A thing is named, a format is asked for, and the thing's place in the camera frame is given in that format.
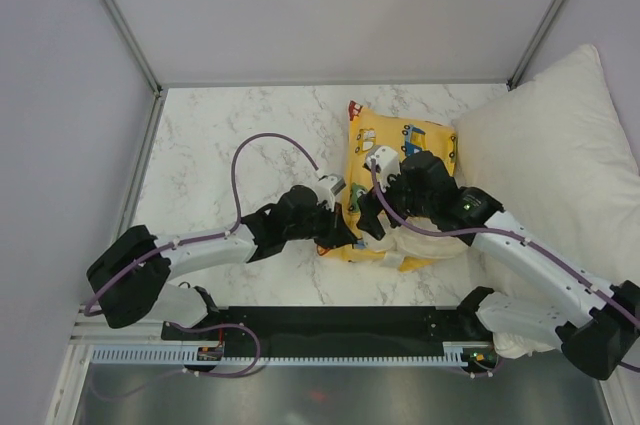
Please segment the yellow cartoon-print pillowcase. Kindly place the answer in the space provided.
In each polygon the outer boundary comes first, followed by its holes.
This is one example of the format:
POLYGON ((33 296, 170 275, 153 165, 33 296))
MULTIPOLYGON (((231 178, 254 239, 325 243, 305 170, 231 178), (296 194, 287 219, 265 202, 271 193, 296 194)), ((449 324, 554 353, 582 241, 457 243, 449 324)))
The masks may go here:
POLYGON ((358 241, 333 250, 318 247, 317 254, 345 262, 373 261, 401 272, 462 254, 466 250, 462 241, 424 236, 405 227, 393 228, 385 213, 379 215, 385 231, 380 241, 356 227, 360 218, 357 199, 372 189, 371 175, 364 168, 367 155, 381 146, 393 149, 401 160, 417 152, 430 151, 443 160, 447 172, 453 175, 457 147, 454 129, 429 121, 378 115, 354 101, 349 104, 348 115, 347 188, 342 195, 341 205, 345 222, 358 241))

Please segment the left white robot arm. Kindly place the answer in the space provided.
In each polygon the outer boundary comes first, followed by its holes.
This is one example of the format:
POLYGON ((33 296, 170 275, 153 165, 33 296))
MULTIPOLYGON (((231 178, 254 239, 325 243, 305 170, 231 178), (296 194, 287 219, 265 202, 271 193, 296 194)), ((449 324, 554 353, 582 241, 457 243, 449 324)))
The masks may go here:
POLYGON ((204 288, 179 287, 175 279, 216 266, 265 260, 300 240, 335 249, 357 238, 340 204, 322 200, 302 185, 241 217, 230 230, 161 237, 144 225, 133 226, 88 268, 94 296, 85 313, 103 316, 113 329, 149 318, 174 322, 195 338, 208 339, 219 325, 213 299, 204 288))

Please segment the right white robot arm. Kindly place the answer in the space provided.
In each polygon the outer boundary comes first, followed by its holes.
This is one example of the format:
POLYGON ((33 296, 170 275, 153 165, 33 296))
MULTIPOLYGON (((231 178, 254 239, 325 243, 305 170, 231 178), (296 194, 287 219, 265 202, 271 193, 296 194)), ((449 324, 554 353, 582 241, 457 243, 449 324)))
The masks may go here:
POLYGON ((364 159, 372 188, 358 200, 357 227, 376 241, 391 227, 405 227, 433 238, 455 237, 498 259, 549 299, 547 307, 478 287, 457 314, 457 327, 469 339, 489 331, 531 339, 558 349, 578 370, 607 380, 624 367, 639 338, 639 287, 619 285, 593 275, 537 243, 494 197, 460 186, 443 161, 429 151, 399 159, 376 146, 364 159))

